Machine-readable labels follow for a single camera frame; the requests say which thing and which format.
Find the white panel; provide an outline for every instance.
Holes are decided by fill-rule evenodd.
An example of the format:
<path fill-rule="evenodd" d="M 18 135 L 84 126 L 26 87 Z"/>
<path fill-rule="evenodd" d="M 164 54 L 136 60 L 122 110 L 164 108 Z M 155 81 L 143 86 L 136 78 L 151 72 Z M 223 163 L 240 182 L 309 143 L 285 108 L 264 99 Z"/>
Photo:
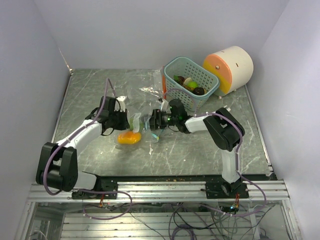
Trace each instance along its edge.
<path fill-rule="evenodd" d="M 14 239 L 69 69 L 34 1 L 0 1 L 0 233 Z"/>
<path fill-rule="evenodd" d="M 230 46 L 252 57 L 288 0 L 35 0 L 71 68 L 202 65 Z"/>
<path fill-rule="evenodd" d="M 306 240 L 319 239 L 320 1 L 291 0 L 248 83 L 274 172 Z"/>

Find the orange object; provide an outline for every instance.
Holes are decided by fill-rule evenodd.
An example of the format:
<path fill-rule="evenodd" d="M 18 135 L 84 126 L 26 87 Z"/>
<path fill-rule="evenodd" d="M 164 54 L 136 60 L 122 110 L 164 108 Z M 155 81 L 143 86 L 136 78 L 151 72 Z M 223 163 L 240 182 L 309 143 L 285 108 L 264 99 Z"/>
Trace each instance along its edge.
<path fill-rule="evenodd" d="M 164 69 L 165 67 L 163 66 L 162 67 L 162 91 L 163 91 L 163 94 L 165 94 L 167 92 L 167 86 L 166 86 L 166 78 L 165 78 L 165 75 L 164 75 Z"/>
<path fill-rule="evenodd" d="M 140 132 L 126 131 L 118 135 L 119 144 L 136 144 L 141 140 Z"/>

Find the table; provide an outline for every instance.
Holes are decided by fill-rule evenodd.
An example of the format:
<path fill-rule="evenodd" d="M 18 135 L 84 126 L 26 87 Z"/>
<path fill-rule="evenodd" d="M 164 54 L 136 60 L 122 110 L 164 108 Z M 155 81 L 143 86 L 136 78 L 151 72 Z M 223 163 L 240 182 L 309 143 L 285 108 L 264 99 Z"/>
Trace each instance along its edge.
<path fill-rule="evenodd" d="M 152 69 L 74 69 L 63 100 L 62 111 L 54 134 L 58 141 L 73 132 L 85 117 L 99 106 L 109 77 L 118 96 L 129 97 L 131 113 L 147 113 L 157 107 L 159 91 Z M 213 112 L 228 106 L 245 130 L 241 167 L 244 174 L 270 173 L 268 155 L 259 134 L 253 108 L 245 87 L 222 99 L 211 96 L 197 111 Z M 92 141 L 78 158 L 79 171 L 102 176 L 176 176 L 222 173 L 222 157 L 208 132 L 184 134 L 164 130 L 157 143 L 148 142 L 145 134 L 135 145 L 118 145 L 114 131 Z"/>

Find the white cylindrical container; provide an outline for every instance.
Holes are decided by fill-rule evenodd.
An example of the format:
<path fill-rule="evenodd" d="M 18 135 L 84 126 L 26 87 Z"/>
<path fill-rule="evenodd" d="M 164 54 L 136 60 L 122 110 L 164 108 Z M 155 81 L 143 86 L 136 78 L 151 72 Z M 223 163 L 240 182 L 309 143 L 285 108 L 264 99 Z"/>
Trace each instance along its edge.
<path fill-rule="evenodd" d="M 231 46 L 208 55 L 203 62 L 203 68 L 220 80 L 219 89 L 214 94 L 225 96 L 250 80 L 254 63 L 241 47 Z"/>

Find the light blue plastic basket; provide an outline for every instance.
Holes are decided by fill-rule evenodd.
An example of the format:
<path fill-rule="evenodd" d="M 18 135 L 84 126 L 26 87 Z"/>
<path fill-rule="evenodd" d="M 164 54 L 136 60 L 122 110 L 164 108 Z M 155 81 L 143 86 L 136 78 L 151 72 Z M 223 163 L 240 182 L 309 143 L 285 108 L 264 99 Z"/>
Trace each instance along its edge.
<path fill-rule="evenodd" d="M 179 56 L 169 62 L 164 67 L 163 73 L 166 79 L 165 86 L 168 95 L 175 99 L 180 99 L 184 107 L 191 111 L 199 109 L 220 85 L 220 81 L 215 75 L 184 56 Z M 193 94 L 178 84 L 174 80 L 174 75 L 192 78 L 199 87 L 206 89 L 207 93 L 202 96 Z"/>

